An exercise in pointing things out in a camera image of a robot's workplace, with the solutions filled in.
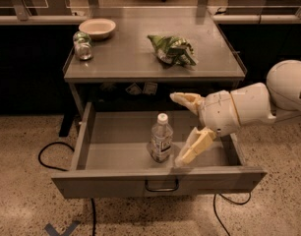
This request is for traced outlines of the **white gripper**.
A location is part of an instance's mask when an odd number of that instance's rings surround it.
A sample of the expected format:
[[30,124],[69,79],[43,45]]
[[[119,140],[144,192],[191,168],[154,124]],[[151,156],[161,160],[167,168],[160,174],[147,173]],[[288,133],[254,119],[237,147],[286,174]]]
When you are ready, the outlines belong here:
[[240,128],[240,123],[231,94],[222,90],[202,97],[197,93],[174,92],[170,98],[173,102],[188,108],[199,115],[202,130],[194,128],[186,144],[175,158],[175,166],[183,167],[191,163],[198,155],[208,149],[213,141],[227,136]]

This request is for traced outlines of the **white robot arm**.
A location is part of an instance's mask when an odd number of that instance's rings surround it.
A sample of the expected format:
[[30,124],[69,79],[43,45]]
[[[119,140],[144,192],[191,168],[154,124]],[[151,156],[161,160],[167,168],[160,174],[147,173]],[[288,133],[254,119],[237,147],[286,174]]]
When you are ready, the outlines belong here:
[[191,131],[175,159],[175,165],[183,167],[207,150],[216,138],[230,135],[245,125],[300,122],[301,61],[275,64],[264,83],[207,96],[174,92],[170,98],[197,115],[203,125],[202,129]]

